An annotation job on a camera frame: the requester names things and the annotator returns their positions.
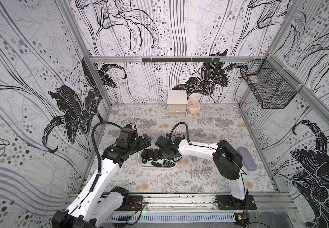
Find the black key front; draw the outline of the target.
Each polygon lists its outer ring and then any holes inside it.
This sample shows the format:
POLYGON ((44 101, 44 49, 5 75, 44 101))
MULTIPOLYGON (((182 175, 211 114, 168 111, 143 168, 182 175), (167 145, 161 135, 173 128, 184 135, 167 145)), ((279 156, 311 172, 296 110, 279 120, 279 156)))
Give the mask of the black key front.
POLYGON ((153 161, 157 161, 159 159, 159 150, 158 149, 154 149, 154 152, 153 152, 153 161))

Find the silver black BMW key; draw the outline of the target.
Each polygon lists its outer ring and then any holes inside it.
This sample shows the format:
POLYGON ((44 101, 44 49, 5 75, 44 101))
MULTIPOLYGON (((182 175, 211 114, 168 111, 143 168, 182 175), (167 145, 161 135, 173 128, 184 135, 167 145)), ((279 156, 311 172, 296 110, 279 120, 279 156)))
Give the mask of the silver black BMW key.
POLYGON ((164 160, 163 161, 163 167, 164 168, 172 168, 175 166, 175 163, 172 161, 164 160))

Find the white storage tray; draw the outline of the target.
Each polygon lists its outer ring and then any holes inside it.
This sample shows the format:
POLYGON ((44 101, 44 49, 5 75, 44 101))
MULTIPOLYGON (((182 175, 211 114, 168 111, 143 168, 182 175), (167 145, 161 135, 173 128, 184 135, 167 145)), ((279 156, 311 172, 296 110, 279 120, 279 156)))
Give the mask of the white storage tray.
POLYGON ((137 159, 140 168, 143 169, 173 169, 177 163, 164 158, 163 150, 149 148, 142 150, 137 159))

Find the black chrome key fob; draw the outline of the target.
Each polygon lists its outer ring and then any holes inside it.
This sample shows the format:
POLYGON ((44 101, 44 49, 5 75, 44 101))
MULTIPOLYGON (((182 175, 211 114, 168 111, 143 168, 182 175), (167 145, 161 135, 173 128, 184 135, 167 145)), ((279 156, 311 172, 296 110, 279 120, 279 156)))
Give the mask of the black chrome key fob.
POLYGON ((162 168, 162 166, 163 166, 161 163, 156 162, 156 161, 152 161, 151 162, 151 165, 154 166, 154 167, 156 167, 156 168, 162 168))

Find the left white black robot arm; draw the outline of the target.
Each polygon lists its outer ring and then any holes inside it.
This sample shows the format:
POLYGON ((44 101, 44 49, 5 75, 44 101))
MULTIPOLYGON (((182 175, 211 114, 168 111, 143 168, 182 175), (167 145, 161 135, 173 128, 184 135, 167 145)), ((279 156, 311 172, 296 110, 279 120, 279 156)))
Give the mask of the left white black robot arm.
POLYGON ((54 214, 52 227, 98 228, 115 210, 126 208, 129 191, 121 187, 114 188, 103 201, 98 201, 129 156, 151 145, 152 139, 144 134, 132 143, 118 140, 114 145, 108 146, 102 155, 101 166, 81 193, 65 211, 54 214))

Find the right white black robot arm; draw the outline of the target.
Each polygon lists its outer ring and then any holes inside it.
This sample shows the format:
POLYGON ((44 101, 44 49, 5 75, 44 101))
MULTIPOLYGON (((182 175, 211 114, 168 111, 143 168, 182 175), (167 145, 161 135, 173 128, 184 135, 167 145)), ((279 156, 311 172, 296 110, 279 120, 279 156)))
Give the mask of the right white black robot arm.
POLYGON ((187 139, 176 137, 171 140, 164 136, 157 139, 155 145, 170 158, 194 156, 213 161, 221 176, 229 180, 231 196, 238 201, 245 201, 247 190, 242 178, 243 157, 225 140, 219 143, 189 142, 187 139))

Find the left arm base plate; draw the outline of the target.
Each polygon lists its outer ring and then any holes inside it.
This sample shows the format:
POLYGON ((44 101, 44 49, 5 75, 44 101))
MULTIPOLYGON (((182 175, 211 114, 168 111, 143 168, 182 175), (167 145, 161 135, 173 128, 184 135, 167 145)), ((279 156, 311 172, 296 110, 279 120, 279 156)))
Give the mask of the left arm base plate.
POLYGON ((140 211, 143 207, 142 195, 129 195, 124 197, 122 206, 116 211, 140 211))

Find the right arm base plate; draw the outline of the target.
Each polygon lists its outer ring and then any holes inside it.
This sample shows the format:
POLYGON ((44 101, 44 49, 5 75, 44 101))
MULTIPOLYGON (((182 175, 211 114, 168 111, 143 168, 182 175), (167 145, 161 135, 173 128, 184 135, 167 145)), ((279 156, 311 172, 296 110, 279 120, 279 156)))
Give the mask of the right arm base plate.
POLYGON ((231 195, 216 195, 215 203, 222 211, 228 210, 256 210, 257 206, 252 195, 246 195, 244 200, 236 199, 231 195))

